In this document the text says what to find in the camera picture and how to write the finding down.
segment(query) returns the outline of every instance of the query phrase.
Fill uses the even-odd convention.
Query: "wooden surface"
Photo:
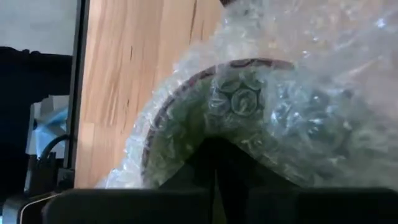
[[[221,8],[219,0],[91,0],[76,187],[94,187],[119,164],[152,90],[213,33]]]

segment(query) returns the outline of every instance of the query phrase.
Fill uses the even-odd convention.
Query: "plastic wrap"
[[[236,1],[154,93],[100,186],[158,187],[221,136],[301,186],[398,189],[397,9]]]

